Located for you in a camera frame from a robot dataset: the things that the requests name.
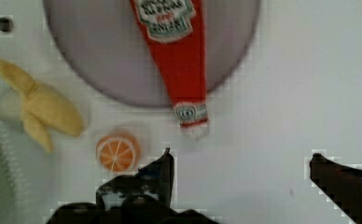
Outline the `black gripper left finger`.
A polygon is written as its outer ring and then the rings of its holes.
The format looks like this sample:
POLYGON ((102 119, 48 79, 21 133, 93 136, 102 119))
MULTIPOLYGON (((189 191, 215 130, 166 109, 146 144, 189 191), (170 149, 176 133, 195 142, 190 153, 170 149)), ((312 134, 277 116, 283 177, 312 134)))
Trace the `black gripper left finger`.
POLYGON ((118 175, 96 190, 96 204, 103 209, 121 206, 127 198, 150 196, 169 206, 174 187, 174 156, 167 147, 164 153, 135 175, 118 175))

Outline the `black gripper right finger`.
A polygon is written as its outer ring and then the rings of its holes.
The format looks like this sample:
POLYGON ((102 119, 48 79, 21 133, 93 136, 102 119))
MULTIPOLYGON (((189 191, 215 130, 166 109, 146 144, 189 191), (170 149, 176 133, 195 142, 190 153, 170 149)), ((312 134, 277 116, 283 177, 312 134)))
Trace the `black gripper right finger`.
POLYGON ((314 153, 310 179, 355 224, 362 224, 362 170, 342 165, 314 153))

